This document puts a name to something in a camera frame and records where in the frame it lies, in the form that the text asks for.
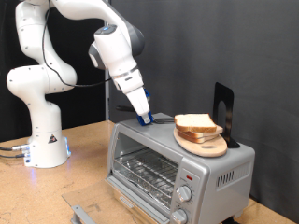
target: wooden countertop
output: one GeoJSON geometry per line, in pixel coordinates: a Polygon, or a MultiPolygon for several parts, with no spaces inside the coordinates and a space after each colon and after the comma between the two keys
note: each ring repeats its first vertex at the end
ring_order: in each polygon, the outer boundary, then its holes
{"type": "MultiPolygon", "coordinates": [[[[72,156],[55,168],[28,168],[23,165],[23,159],[0,158],[0,224],[70,223],[73,211],[62,195],[89,187],[106,177],[113,125],[111,121],[103,121],[63,130],[72,156]]],[[[27,139],[0,143],[0,147],[25,144],[27,139]]],[[[294,223],[253,200],[249,200],[249,206],[237,221],[242,224],[294,223]]]]}

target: blue gripper pad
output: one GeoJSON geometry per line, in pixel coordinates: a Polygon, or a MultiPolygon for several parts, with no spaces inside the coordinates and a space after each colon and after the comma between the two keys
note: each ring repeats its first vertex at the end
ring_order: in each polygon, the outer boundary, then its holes
{"type": "Polygon", "coordinates": [[[153,118],[152,118],[151,112],[149,112],[148,115],[149,115],[150,122],[147,123],[147,124],[144,122],[144,120],[142,119],[141,116],[137,115],[137,119],[139,121],[139,124],[141,124],[141,126],[146,126],[146,125],[151,124],[153,122],[153,118]]]}

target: black stand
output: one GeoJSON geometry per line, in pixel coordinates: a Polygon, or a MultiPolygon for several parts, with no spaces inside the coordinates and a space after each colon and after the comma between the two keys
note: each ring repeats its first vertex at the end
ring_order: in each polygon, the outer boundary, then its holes
{"type": "Polygon", "coordinates": [[[226,107],[225,127],[224,132],[221,135],[226,141],[228,148],[238,148],[240,145],[231,137],[234,93],[231,89],[221,85],[219,82],[216,82],[213,105],[213,121],[216,124],[218,122],[218,107],[221,101],[224,102],[226,107]]]}

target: wooden cutting board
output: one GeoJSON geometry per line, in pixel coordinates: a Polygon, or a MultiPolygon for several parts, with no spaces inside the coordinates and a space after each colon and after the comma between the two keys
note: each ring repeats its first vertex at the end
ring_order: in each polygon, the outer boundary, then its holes
{"type": "Polygon", "coordinates": [[[178,130],[175,128],[174,136],[180,146],[202,157],[219,157],[224,155],[227,150],[226,142],[221,135],[205,143],[193,143],[178,136],[178,130]]]}

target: bread slice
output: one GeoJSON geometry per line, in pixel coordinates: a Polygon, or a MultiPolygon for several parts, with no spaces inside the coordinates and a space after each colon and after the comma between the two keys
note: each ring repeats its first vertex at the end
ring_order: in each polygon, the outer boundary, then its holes
{"type": "Polygon", "coordinates": [[[214,133],[217,126],[208,114],[176,115],[175,123],[181,132],[214,133]]]}
{"type": "Polygon", "coordinates": [[[210,135],[210,136],[207,136],[207,137],[202,137],[202,138],[192,138],[190,136],[188,136],[187,134],[181,132],[178,130],[178,136],[179,137],[182,137],[190,142],[194,142],[194,143],[204,143],[208,140],[211,140],[211,139],[214,139],[216,137],[218,137],[219,135],[218,134],[215,134],[215,135],[210,135]]]}
{"type": "Polygon", "coordinates": [[[214,133],[195,133],[195,132],[186,132],[185,134],[187,134],[188,136],[192,137],[192,138],[202,138],[202,137],[208,137],[208,136],[212,136],[212,135],[216,135],[216,134],[220,134],[223,132],[223,128],[221,126],[216,127],[216,132],[214,133]]]}

